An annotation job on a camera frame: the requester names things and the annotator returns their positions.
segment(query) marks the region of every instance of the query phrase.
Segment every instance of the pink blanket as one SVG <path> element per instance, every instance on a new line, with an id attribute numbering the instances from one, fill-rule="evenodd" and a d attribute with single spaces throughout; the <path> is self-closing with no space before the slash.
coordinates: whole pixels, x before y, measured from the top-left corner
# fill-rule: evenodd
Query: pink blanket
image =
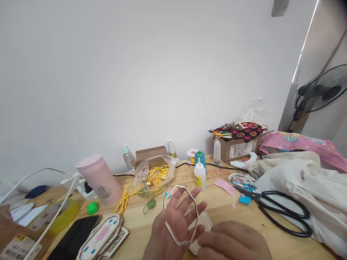
<path id="1" fill-rule="evenodd" d="M 263 136 L 259 150 L 266 154 L 312 151 L 319 155 L 323 168 L 347 173 L 347 162 L 331 141 L 275 131 Z"/>

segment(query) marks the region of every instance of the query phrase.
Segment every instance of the black phone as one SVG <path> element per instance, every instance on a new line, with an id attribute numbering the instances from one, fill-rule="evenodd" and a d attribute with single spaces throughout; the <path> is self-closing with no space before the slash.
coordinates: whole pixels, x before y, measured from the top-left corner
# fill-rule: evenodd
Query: black phone
<path id="1" fill-rule="evenodd" d="M 90 216 L 76 220 L 47 260 L 75 260 L 79 249 L 99 221 L 100 216 Z"/>

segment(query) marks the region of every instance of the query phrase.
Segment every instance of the pink thermos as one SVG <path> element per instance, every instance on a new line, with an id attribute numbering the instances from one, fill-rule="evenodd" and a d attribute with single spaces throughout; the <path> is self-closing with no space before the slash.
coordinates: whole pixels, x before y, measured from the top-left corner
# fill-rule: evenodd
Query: pink thermos
<path id="1" fill-rule="evenodd" d="M 122 189 L 101 155 L 83 159 L 76 164 L 76 168 L 106 206 L 117 202 Z"/>

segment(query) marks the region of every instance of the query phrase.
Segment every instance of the teal thread spool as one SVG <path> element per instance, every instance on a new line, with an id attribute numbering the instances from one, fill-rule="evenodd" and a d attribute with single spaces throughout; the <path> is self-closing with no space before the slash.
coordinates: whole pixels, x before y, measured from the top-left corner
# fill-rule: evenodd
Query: teal thread spool
<path id="1" fill-rule="evenodd" d="M 206 160 L 205 160 L 205 154 L 201 151 L 198 151 L 195 153 L 195 162 L 198 162 L 198 158 L 200 158 L 200 162 L 204 165 L 206 169 L 206 175 L 207 175 L 207 168 L 206 168 Z"/>

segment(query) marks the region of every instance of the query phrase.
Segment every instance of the scissors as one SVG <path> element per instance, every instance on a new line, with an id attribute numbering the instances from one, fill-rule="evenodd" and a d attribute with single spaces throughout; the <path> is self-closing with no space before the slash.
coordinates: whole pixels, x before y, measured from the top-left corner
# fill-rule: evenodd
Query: scissors
<path id="1" fill-rule="evenodd" d="M 312 235 L 312 228 L 304 221 L 304 219 L 309 219 L 310 218 L 310 212 L 308 211 L 308 209 L 301 202 L 299 202 L 296 199 L 292 198 L 291 196 L 288 196 L 287 194 L 279 192 L 279 191 L 264 191 L 262 193 L 254 193 L 254 192 L 251 192 L 249 190 L 240 188 L 238 186 L 234 186 L 233 185 L 233 187 L 235 189 L 237 189 L 239 192 L 241 192 L 242 194 L 244 194 L 245 196 L 248 196 L 248 197 L 254 199 L 256 201 L 256 203 L 258 204 L 259 209 L 265 214 L 265 216 L 273 224 L 278 226 L 283 231 L 285 231 L 285 232 L 287 232 L 287 233 L 289 233 L 291 235 L 294 235 L 294 236 L 297 236 L 297 237 L 301 237 L 301 238 L 307 238 L 307 237 L 310 237 Z M 298 205 L 303 210 L 304 214 L 302 215 L 302 214 L 296 213 L 296 212 L 286 208 L 285 206 L 279 204 L 277 201 L 274 201 L 273 199 L 271 199 L 267 195 L 279 195 L 279 196 L 285 197 L 288 200 L 291 200 L 292 202 L 294 202 L 296 205 Z M 278 206 L 281 209 L 270 207 L 269 205 L 267 205 L 264 202 L 262 202 L 260 200 L 261 198 L 263 198 L 263 199 L 265 199 L 267 201 L 272 202 L 273 204 L 275 204 L 276 206 Z M 275 211 L 277 213 L 286 215 L 286 216 L 288 216 L 288 217 L 290 217 L 292 219 L 297 220 L 298 222 L 300 222 L 301 224 L 304 225 L 304 227 L 306 228 L 306 231 L 304 231 L 304 232 L 296 232 L 296 231 L 290 230 L 290 229 L 282 226 L 280 223 L 278 223 L 276 220 L 274 220 L 269 215 L 269 213 L 267 213 L 267 211 L 264 208 L 267 208 L 267 209 L 269 209 L 271 211 Z"/>

